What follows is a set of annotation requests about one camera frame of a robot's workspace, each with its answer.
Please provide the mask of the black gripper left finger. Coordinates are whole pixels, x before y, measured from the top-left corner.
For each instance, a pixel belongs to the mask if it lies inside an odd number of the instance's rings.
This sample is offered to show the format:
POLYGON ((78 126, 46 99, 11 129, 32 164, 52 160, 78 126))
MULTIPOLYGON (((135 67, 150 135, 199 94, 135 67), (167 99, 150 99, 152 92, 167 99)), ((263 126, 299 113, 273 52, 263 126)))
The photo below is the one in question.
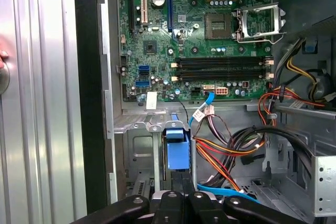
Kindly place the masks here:
POLYGON ((171 172, 171 189, 154 193, 151 200, 132 195, 73 223, 182 223, 182 175, 182 172, 171 172))

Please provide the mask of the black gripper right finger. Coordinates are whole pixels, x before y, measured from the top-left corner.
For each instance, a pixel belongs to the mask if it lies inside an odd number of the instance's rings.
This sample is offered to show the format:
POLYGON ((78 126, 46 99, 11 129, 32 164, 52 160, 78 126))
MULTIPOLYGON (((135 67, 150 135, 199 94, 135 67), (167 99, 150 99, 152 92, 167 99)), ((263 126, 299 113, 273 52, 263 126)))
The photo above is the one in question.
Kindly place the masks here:
POLYGON ((233 190, 219 203, 205 190, 195 189, 190 172, 181 172, 181 189, 187 223, 304 223, 233 190))

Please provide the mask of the person's left hand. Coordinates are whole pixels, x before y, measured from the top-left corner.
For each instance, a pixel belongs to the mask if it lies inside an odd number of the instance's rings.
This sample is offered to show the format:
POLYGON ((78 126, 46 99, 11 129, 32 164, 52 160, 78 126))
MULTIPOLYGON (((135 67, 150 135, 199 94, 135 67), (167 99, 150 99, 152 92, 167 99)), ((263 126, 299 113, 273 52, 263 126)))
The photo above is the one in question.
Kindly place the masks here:
POLYGON ((9 57, 8 42, 3 36, 1 36, 0 42, 0 57, 0 68, 3 69, 5 67, 5 59, 9 57))

